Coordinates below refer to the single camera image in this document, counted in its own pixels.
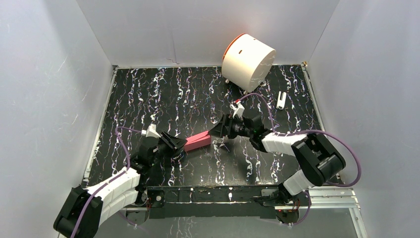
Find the pink paper box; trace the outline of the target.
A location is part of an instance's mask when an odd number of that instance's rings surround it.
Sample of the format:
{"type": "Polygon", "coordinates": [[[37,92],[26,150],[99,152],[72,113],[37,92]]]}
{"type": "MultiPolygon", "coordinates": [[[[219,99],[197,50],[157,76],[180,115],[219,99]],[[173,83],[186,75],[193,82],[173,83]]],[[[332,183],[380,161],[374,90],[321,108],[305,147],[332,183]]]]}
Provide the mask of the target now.
{"type": "Polygon", "coordinates": [[[187,143],[184,145],[184,151],[189,152],[211,144],[211,136],[209,131],[204,131],[186,138],[187,143]]]}

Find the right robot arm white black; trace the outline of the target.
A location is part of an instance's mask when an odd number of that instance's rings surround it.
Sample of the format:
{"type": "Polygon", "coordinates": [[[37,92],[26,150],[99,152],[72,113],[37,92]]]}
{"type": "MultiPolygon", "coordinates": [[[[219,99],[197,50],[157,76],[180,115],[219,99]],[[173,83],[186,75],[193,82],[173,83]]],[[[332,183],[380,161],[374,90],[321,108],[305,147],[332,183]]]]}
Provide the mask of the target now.
{"type": "Polygon", "coordinates": [[[258,151],[282,153],[296,158],[300,167],[297,172],[279,184],[271,194],[254,198],[263,206],[269,203],[292,205],[301,192],[322,186],[346,167],[343,156],[322,132],[281,135],[266,128],[260,117],[241,119],[225,114],[209,130],[209,135],[229,139],[247,137],[258,151]]]}

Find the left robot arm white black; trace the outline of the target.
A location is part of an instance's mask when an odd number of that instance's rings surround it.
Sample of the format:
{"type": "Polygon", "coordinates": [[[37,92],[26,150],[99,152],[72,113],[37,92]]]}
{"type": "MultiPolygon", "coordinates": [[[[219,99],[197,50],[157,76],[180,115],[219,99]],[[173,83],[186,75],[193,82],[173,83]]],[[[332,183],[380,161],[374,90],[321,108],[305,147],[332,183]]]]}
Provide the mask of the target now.
{"type": "Polygon", "coordinates": [[[145,136],[118,173],[94,186],[71,189],[53,229],[66,238],[92,238],[99,226],[120,209],[131,204],[143,206],[148,200],[145,183],[150,170],[178,156],[187,142],[167,132],[145,136]]]}

